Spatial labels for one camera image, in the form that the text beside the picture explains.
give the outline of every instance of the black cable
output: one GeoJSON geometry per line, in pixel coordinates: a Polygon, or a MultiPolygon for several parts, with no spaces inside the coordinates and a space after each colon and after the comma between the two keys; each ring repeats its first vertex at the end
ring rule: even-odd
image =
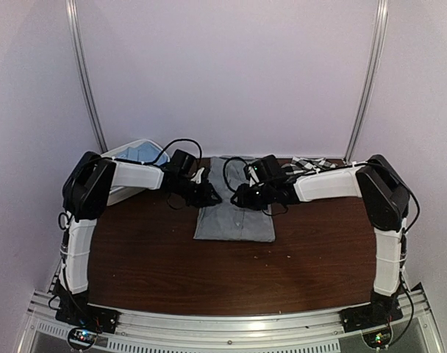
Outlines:
{"type": "Polygon", "coordinates": [[[413,304],[413,300],[412,297],[410,295],[410,293],[408,292],[408,288],[405,284],[404,278],[402,276],[402,274],[400,273],[400,282],[401,282],[401,286],[405,292],[405,295],[408,298],[408,301],[410,302],[410,305],[412,307],[412,313],[410,315],[410,319],[408,320],[407,325],[405,326],[404,330],[401,332],[400,335],[398,335],[398,337],[392,342],[388,344],[388,348],[390,348],[391,346],[393,346],[394,344],[396,344],[397,342],[399,342],[401,340],[401,338],[405,335],[405,333],[407,332],[408,328],[410,327],[412,321],[413,321],[413,317],[415,316],[415,305],[413,304]]]}
{"type": "Polygon", "coordinates": [[[278,213],[274,213],[273,214],[273,213],[267,213],[264,210],[262,210],[262,213],[264,215],[269,216],[269,217],[276,217],[277,215],[285,215],[287,212],[289,212],[289,207],[285,206],[284,204],[282,206],[284,207],[284,211],[282,211],[282,212],[278,212],[278,213]]]}
{"type": "Polygon", "coordinates": [[[180,211],[180,210],[182,210],[183,208],[186,207],[186,205],[184,205],[184,206],[182,206],[182,207],[174,207],[174,206],[170,203],[170,198],[171,198],[171,193],[169,193],[169,194],[168,194],[168,197],[166,198],[166,204],[167,204],[172,210],[180,211]]]}
{"type": "Polygon", "coordinates": [[[199,145],[199,143],[196,140],[193,140],[192,138],[177,138],[176,140],[172,140],[168,145],[166,145],[160,151],[160,153],[157,155],[157,157],[154,160],[152,160],[151,162],[146,162],[143,165],[155,165],[155,163],[158,162],[158,160],[160,160],[161,156],[163,156],[165,151],[167,149],[169,149],[171,145],[174,145],[175,143],[178,143],[178,142],[191,142],[197,146],[197,148],[199,149],[199,158],[197,160],[197,169],[199,170],[199,168],[201,166],[201,161],[202,161],[202,147],[201,147],[201,145],[199,145]]]}
{"type": "Polygon", "coordinates": [[[226,177],[226,167],[228,166],[228,164],[231,162],[231,161],[233,161],[233,160],[239,160],[239,161],[241,161],[241,162],[243,162],[243,163],[245,163],[245,167],[248,167],[249,166],[249,164],[248,164],[248,162],[246,162],[242,157],[230,157],[228,160],[226,160],[225,161],[225,163],[223,164],[223,170],[222,170],[222,173],[223,173],[223,180],[224,180],[224,182],[225,182],[225,185],[228,187],[228,189],[231,191],[231,192],[236,192],[236,190],[234,190],[231,186],[230,186],[230,182],[229,182],[229,180],[227,179],[227,177],[226,177]]]}
{"type": "Polygon", "coordinates": [[[59,224],[59,228],[61,230],[67,230],[68,226],[70,225],[71,219],[73,218],[73,215],[68,217],[67,212],[61,212],[59,213],[57,217],[57,223],[59,224]],[[65,225],[62,225],[62,217],[65,217],[65,225]]]}
{"type": "Polygon", "coordinates": [[[55,311],[59,311],[59,309],[55,309],[54,307],[52,307],[51,306],[51,304],[52,304],[52,302],[55,300],[55,298],[57,298],[58,296],[52,296],[50,299],[49,299],[49,302],[47,303],[47,305],[49,306],[49,309],[50,310],[55,310],[55,311]]]}

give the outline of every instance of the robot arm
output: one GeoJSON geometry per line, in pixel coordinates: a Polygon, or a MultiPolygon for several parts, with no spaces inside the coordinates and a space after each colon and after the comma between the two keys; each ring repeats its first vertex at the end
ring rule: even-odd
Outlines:
{"type": "Polygon", "coordinates": [[[365,329],[400,318],[396,297],[406,258],[409,189],[381,155],[368,161],[310,175],[287,176],[271,155],[246,166],[249,184],[232,197],[238,207],[265,210],[272,203],[300,204],[316,199],[362,198],[376,235],[376,278],[371,303],[342,313],[345,331],[365,329]]]}
{"type": "Polygon", "coordinates": [[[67,221],[60,249],[62,270],[54,289],[60,298],[57,320],[83,326],[94,316],[103,331],[114,331],[115,325],[110,322],[115,322],[117,313],[111,313],[112,310],[91,313],[97,308],[87,305],[91,237],[97,219],[106,210],[110,191],[118,186],[163,189],[180,195],[189,206],[220,203],[221,197],[207,180],[208,168],[200,168],[188,176],[195,160],[181,150],[176,150],[170,162],[160,167],[106,158],[94,152],[83,155],[62,189],[67,221]]]}

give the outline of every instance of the metal pole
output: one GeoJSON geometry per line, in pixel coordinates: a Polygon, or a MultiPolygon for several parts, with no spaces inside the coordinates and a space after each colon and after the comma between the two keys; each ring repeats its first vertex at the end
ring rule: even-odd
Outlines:
{"type": "Polygon", "coordinates": [[[353,157],[354,148],[359,139],[362,123],[368,110],[369,100],[371,99],[374,77],[379,67],[382,48],[384,46],[385,32],[387,28],[388,17],[388,0],[379,0],[377,6],[376,23],[374,26],[373,40],[371,47],[371,56],[369,58],[368,70],[365,75],[364,87],[362,89],[359,107],[357,108],[356,121],[354,122],[353,131],[346,149],[345,161],[348,162],[353,157]]]}
{"type": "Polygon", "coordinates": [[[74,44],[74,54],[76,58],[76,66],[78,68],[79,80],[82,86],[83,97],[85,98],[86,108],[90,116],[93,134],[98,143],[101,153],[105,153],[107,149],[106,139],[99,121],[98,111],[91,90],[90,77],[88,76],[85,53],[83,51],[82,37],[79,31],[78,14],[76,12],[76,0],[65,0],[67,6],[68,24],[70,25],[71,37],[74,44]]]}

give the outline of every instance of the brown tabletop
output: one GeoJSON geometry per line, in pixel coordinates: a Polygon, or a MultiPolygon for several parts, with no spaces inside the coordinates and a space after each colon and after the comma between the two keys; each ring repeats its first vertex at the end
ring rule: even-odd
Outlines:
{"type": "Polygon", "coordinates": [[[355,198],[294,205],[274,243],[193,240],[198,210],[146,190],[108,207],[91,243],[90,302],[180,315],[294,313],[369,300],[376,242],[355,198]]]}

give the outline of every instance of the blue cloth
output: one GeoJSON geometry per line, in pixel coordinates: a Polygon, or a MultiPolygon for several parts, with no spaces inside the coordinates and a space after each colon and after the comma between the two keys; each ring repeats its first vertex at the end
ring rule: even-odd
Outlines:
{"type": "MultiPolygon", "coordinates": [[[[161,149],[155,146],[153,143],[145,142],[142,143],[138,147],[128,147],[116,154],[117,158],[122,158],[125,160],[134,160],[137,162],[152,162],[157,158],[158,154],[161,152],[161,149]]],[[[168,161],[168,158],[165,154],[158,159],[156,165],[165,164],[168,161]]]]}

